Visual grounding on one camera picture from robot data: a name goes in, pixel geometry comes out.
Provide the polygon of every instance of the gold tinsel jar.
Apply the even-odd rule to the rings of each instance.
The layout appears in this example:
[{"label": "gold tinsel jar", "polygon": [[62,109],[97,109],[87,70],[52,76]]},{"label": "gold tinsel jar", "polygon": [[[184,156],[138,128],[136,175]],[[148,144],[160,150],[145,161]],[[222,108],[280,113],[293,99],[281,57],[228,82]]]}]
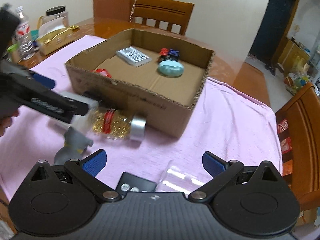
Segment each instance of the gold tinsel jar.
[{"label": "gold tinsel jar", "polygon": [[99,107],[93,115],[93,131],[104,133],[108,138],[142,141],[146,119],[124,111]]}]

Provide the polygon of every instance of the wooden chair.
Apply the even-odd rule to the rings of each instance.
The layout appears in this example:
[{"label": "wooden chair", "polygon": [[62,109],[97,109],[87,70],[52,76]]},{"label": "wooden chair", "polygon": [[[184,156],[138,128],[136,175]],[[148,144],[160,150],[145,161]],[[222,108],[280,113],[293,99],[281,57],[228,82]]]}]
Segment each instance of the wooden chair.
[{"label": "wooden chair", "polygon": [[146,25],[147,19],[156,20],[155,28],[159,28],[160,21],[168,22],[167,31],[172,30],[172,25],[180,25],[179,34],[185,35],[193,10],[193,3],[173,0],[132,0],[130,22],[134,17],[141,17],[142,24]]},{"label": "wooden chair", "polygon": [[307,83],[277,113],[277,124],[287,119],[288,129],[279,139],[290,137],[292,150],[282,155],[293,160],[292,173],[284,176],[297,197],[301,211],[320,206],[320,100]]},{"label": "wooden chair", "polygon": [[16,234],[17,230],[15,229],[13,222],[10,219],[7,205],[9,205],[9,201],[2,188],[0,187],[0,220],[6,222],[11,230]]}]

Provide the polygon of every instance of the open cardboard box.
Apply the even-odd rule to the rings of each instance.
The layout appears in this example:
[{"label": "open cardboard box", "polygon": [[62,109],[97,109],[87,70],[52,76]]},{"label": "open cardboard box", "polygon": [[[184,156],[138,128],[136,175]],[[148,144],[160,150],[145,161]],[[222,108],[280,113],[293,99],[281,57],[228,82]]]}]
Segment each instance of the open cardboard box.
[{"label": "open cardboard box", "polygon": [[[134,67],[116,56],[117,50],[129,46],[152,61]],[[185,68],[182,76],[168,78],[157,72],[162,48],[180,51],[179,62]],[[66,62],[66,68],[76,93],[98,91],[119,109],[146,116],[147,125],[180,137],[201,94],[214,55],[214,51],[183,39],[129,29],[80,52]],[[108,70],[112,78],[92,73],[97,68]]]}]

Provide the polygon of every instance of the barcode label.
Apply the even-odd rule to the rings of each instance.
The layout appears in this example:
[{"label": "barcode label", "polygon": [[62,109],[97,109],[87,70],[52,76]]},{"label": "barcode label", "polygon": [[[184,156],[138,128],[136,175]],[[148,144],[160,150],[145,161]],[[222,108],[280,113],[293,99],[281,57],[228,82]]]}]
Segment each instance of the barcode label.
[{"label": "barcode label", "polygon": [[134,49],[132,49],[131,47],[129,47],[129,48],[123,49],[122,51],[123,51],[124,53],[130,53],[130,52],[134,51]]},{"label": "barcode label", "polygon": [[142,52],[138,51],[137,49],[135,49],[133,47],[121,49],[121,50],[119,50],[119,52],[121,52],[123,55],[125,55],[126,57],[128,57],[129,59],[131,59],[134,62],[138,62],[138,61],[141,61],[141,60],[148,58],[147,55],[143,54]]}]

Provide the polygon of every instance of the bottle cap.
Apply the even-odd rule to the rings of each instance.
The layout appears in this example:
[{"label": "bottle cap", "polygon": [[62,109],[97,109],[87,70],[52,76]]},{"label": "bottle cap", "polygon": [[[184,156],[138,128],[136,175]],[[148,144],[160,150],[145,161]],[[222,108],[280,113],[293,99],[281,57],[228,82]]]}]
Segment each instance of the bottle cap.
[{"label": "bottle cap", "polygon": [[168,52],[167,51],[161,51],[160,52],[160,56],[167,56],[168,55]]},{"label": "bottle cap", "polygon": [[22,11],[23,11],[23,6],[19,6],[19,7],[16,8],[14,11],[15,11],[16,13],[22,12]]},{"label": "bottle cap", "polygon": [[19,47],[18,47],[18,44],[13,44],[11,45],[8,49],[7,49],[7,52],[8,53],[11,53],[11,52],[14,52],[15,50],[17,50]]},{"label": "bottle cap", "polygon": [[57,6],[57,7],[53,7],[50,8],[48,10],[45,11],[45,15],[50,16],[50,15],[55,15],[57,13],[62,13],[66,10],[65,6]]},{"label": "bottle cap", "polygon": [[142,142],[144,139],[144,130],[146,119],[140,115],[134,115],[130,127],[130,140]]}]

